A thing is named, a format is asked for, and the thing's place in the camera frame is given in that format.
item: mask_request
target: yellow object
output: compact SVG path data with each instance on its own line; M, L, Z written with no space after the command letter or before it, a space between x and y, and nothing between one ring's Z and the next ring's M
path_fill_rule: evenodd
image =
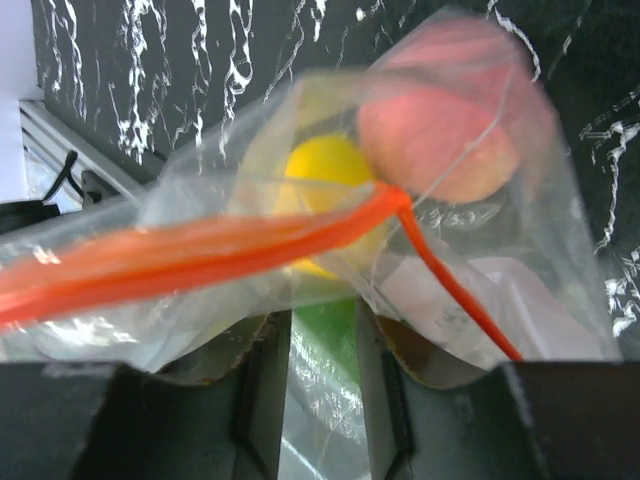
M302 179L328 184L358 186L374 179L364 155L355 144L341 135L314 137L296 147L284 172L285 178ZM344 198L338 198L331 188L314 189L302 185L283 186L276 202L276 214L319 213L340 207ZM380 233L369 234L344 250L351 264L362 263L379 248L383 238ZM301 260L292 265L294 270L304 271L325 278L336 278L311 260Z

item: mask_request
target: white wall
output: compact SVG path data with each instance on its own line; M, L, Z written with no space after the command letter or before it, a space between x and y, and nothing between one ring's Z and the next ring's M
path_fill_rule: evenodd
M40 98L30 0L0 0L0 202L27 198L18 100Z

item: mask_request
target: pink fruit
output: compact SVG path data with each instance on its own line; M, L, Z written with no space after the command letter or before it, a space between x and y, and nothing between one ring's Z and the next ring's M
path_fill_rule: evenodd
M512 37L480 18L410 35L372 68L410 68L425 83L399 84L406 93L394 95L374 87L374 100L358 113L361 146L376 174L452 203L496 192L553 131L553 111L532 85L525 58Z

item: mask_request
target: orange bag handle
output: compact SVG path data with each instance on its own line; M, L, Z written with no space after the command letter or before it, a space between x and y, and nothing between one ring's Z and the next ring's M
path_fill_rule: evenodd
M409 195L384 183L374 184L373 194L353 210L269 219L211 217L177 226L128 229L52 255L46 265L34 258L18 262L0 272L0 330L257 274L346 247L393 215L449 294L510 359L522 360L485 308L428 247ZM233 249L219 248L229 245ZM87 275L87 268L98 273Z

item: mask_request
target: black marble surface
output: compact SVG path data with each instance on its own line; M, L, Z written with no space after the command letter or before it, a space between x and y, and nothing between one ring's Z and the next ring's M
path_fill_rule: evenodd
M33 0L46 105L141 179L309 66L370 64L444 5L492 16L558 108L614 331L640 358L640 9L631 0Z

